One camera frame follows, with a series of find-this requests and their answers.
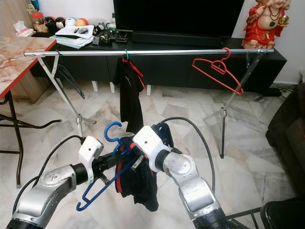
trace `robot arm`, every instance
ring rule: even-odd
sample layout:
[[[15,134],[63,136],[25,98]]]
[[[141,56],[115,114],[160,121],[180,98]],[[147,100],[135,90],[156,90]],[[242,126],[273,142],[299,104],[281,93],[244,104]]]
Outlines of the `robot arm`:
[[[149,158],[151,170],[163,171],[174,179],[183,205],[197,229],[229,228],[219,202],[208,183],[199,176],[192,157],[169,152],[149,126],[143,127],[133,141]]]
[[[77,185],[92,183],[94,172],[92,162],[98,159],[103,144],[88,136],[79,150],[77,165],[63,166],[47,171],[21,200],[14,212],[8,229],[42,229],[49,223],[59,202]]]

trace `floor tile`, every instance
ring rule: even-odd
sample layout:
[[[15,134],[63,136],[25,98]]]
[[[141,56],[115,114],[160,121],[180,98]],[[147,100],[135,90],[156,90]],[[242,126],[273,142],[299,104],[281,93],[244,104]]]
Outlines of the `floor tile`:
[[[98,92],[93,91],[91,82],[80,81],[79,85],[85,100],[69,85],[65,84],[64,90],[78,112],[97,121],[96,124],[85,122],[84,134],[94,136],[104,144],[102,154],[110,153],[116,143],[107,142],[103,131],[110,122],[120,121],[120,94],[111,94],[108,83],[99,83]],[[281,158],[265,138],[267,125],[282,104],[282,98],[265,97],[256,102],[259,96],[256,93],[236,96],[228,109],[225,123],[225,157],[219,157],[222,123],[221,116],[214,113],[225,105],[231,95],[232,92],[222,90],[152,86],[151,96],[146,96],[145,91],[140,93],[143,121],[145,125],[152,125],[168,117],[182,116],[190,118],[198,126],[213,157],[216,196],[226,214],[260,207],[267,201],[294,197],[295,192]],[[62,119],[61,123],[42,130],[21,129],[25,150],[21,171],[24,185],[38,174],[55,145],[67,136],[77,135],[78,130],[75,115],[52,87],[35,104],[27,100],[15,100],[14,103],[20,120],[42,125],[53,119]],[[9,114],[8,111],[8,106],[1,107],[1,113]],[[209,159],[198,134],[185,121],[167,123],[175,147],[194,157],[200,176],[211,185]],[[127,122],[122,127],[114,126],[109,130],[109,136],[131,135],[126,133],[126,128]],[[0,128],[0,149],[18,150],[16,143],[12,128]],[[77,164],[80,146],[78,139],[62,145],[51,157],[46,169]],[[9,222],[12,204],[19,192],[15,183],[17,162],[17,155],[0,155],[0,228]],[[105,174],[108,178],[113,177],[114,168]],[[114,185],[86,210],[77,212],[76,204],[81,201],[87,187],[82,184],[60,203],[47,228],[193,228],[174,181],[165,173],[158,173],[157,177],[159,209],[156,212],[148,211],[141,204],[135,205],[131,196],[122,198],[116,193]],[[96,182],[89,196],[92,197],[103,186],[101,181]],[[254,228],[249,217],[239,220]]]

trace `red table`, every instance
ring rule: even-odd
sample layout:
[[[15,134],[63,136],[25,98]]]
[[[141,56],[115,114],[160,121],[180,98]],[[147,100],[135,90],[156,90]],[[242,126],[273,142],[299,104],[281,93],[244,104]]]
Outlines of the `red table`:
[[[11,117],[0,114],[0,121],[8,120],[12,122],[12,125],[1,124],[0,126],[14,127],[19,144],[19,151],[0,150],[0,153],[19,155],[16,173],[17,187],[21,186],[20,171],[23,159],[23,144],[19,128],[42,129],[52,123],[61,122],[61,120],[53,120],[43,126],[36,126],[18,120],[10,90],[38,61],[36,57],[25,57],[23,52],[48,51],[55,43],[56,40],[54,38],[0,37],[0,99],[4,98],[0,105],[9,102],[11,112]]]

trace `black cabinet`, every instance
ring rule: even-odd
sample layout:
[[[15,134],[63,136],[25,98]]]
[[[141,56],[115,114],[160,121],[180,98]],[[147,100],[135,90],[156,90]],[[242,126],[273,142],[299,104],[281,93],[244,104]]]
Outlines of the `black cabinet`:
[[[242,39],[222,38],[223,47],[229,49],[240,49]],[[81,49],[74,49],[60,44],[56,44],[52,50],[58,51],[94,51],[94,50],[199,50],[204,47],[181,46],[168,44],[150,44],[150,43],[113,43],[112,46],[86,45]],[[203,58],[209,60],[220,60],[225,55],[155,55],[131,57],[134,64],[143,72],[143,81],[145,84],[177,86],[205,89],[225,89],[216,81],[205,76],[192,67],[194,58]],[[69,70],[75,79],[90,81],[111,82],[115,76],[117,61],[119,56],[64,56],[62,57],[65,67]],[[256,58],[255,54],[250,55],[251,61]],[[276,50],[274,53],[266,54],[253,71],[252,75],[244,85],[244,91],[263,93],[273,83],[281,69],[286,63],[286,59]],[[246,55],[232,54],[228,60],[224,61],[227,69],[241,80],[246,72]],[[196,62],[196,66],[205,70],[207,73],[220,80],[221,82],[236,88],[236,82],[230,75],[220,75],[212,70],[209,63]],[[46,76],[41,66],[37,63],[31,72],[34,76]]]

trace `green hanger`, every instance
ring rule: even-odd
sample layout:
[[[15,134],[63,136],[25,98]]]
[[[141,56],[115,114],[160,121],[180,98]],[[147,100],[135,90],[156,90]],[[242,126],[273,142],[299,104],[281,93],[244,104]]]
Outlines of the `green hanger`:
[[[126,49],[125,49],[125,52],[126,52],[127,60],[129,60],[128,52]]]

